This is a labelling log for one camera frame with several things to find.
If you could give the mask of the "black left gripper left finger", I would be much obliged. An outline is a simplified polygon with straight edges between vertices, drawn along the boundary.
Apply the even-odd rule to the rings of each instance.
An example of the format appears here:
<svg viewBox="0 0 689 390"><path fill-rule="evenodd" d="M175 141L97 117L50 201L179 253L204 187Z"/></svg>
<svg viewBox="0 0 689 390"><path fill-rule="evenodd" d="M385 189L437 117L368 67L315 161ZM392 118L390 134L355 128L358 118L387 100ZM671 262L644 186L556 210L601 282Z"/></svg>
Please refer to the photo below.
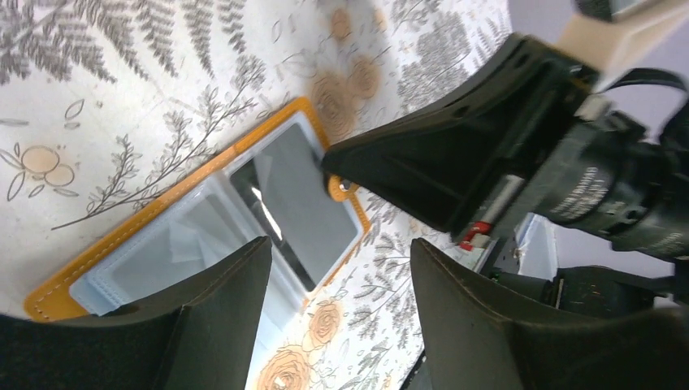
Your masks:
<svg viewBox="0 0 689 390"><path fill-rule="evenodd" d="M98 317L1 318L4 389L242 389L271 271L256 238L212 267Z"/></svg>

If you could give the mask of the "dark card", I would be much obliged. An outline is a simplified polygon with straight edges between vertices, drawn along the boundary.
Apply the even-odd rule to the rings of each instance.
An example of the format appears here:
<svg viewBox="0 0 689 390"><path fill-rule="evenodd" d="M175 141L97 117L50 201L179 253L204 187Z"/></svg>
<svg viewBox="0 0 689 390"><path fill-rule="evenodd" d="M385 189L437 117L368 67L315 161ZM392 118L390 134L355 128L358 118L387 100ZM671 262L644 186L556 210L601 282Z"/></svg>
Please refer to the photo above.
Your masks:
<svg viewBox="0 0 689 390"><path fill-rule="evenodd" d="M329 195L318 151L297 123L258 148L229 181L307 291L362 235L351 205Z"/></svg>

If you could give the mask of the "yellow leather card holder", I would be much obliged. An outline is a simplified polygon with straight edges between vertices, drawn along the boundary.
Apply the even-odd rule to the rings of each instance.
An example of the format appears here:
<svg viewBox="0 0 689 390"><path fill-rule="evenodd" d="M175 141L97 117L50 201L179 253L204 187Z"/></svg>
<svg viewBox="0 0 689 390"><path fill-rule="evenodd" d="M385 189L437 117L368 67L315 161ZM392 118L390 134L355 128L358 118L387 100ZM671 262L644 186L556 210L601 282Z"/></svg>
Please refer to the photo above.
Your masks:
<svg viewBox="0 0 689 390"><path fill-rule="evenodd" d="M225 167L246 160L250 152L267 145L268 141L293 124L305 130L315 151L323 152L328 147L327 137L310 101L305 97L293 100L218 157L212 158L154 199L31 292L24 300L24 310L30 319L35 323L98 327L138 323L175 309L175 304L155 293L151 297L122 305L104 316L97 316L72 297L70 288L89 270L104 263L107 256L122 253L126 244L140 245L148 238L161 236L169 227L185 224L192 208L202 200L202 190L222 184L220 172Z"/></svg>

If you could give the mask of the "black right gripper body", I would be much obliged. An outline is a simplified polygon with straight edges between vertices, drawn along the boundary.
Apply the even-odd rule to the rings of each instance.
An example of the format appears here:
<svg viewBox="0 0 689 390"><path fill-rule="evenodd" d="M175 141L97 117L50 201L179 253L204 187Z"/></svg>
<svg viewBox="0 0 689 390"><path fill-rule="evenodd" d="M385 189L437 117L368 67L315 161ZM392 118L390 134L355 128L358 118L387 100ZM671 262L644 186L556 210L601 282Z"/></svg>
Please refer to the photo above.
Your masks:
<svg viewBox="0 0 689 390"><path fill-rule="evenodd" d="M508 234L529 213L608 241L619 252L688 258L688 108L656 144L601 94L566 79L509 92L511 114L472 184L463 249Z"/></svg>

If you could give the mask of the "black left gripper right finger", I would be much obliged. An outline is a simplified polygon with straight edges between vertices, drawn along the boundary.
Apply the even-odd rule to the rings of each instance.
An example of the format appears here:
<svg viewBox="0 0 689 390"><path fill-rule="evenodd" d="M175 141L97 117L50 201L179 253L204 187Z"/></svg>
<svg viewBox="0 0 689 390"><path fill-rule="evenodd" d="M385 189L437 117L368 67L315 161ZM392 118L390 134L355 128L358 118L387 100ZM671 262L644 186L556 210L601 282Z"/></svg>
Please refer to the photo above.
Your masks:
<svg viewBox="0 0 689 390"><path fill-rule="evenodd" d="M434 389L685 389L688 311L596 318L555 309L410 246Z"/></svg>

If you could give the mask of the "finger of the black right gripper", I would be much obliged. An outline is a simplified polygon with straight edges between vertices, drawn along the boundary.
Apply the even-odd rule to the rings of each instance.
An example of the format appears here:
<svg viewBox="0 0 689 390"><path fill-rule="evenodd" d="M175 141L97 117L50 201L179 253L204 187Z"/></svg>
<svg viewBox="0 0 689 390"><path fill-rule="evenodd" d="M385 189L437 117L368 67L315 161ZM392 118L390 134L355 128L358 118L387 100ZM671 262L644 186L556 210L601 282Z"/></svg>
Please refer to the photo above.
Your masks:
<svg viewBox="0 0 689 390"><path fill-rule="evenodd" d="M535 174L597 79L586 63L513 33L459 87L334 144L322 167L431 228L460 233L502 179Z"/></svg>

